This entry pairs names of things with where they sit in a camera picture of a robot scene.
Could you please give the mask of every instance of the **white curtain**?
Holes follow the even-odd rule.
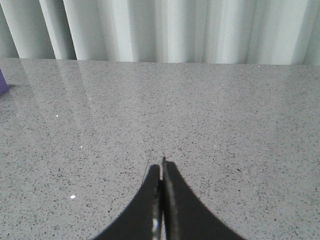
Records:
[[[320,0],[0,4],[0,57],[320,65]]]

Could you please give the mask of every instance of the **granite countertop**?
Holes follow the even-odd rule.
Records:
[[[320,239],[319,66],[0,68],[0,239],[93,238],[164,155],[243,237]]]

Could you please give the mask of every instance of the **curtain fold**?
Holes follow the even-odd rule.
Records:
[[[320,65],[320,0],[0,0],[0,57]]]

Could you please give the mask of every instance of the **purple object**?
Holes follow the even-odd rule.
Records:
[[[6,91],[9,90],[9,87],[5,81],[4,76],[2,75],[1,69],[0,69],[0,95],[4,94]]]

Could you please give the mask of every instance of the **gray speckled countertop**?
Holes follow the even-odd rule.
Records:
[[[0,68],[0,239],[94,237],[164,154],[245,238],[320,239],[319,66]]]

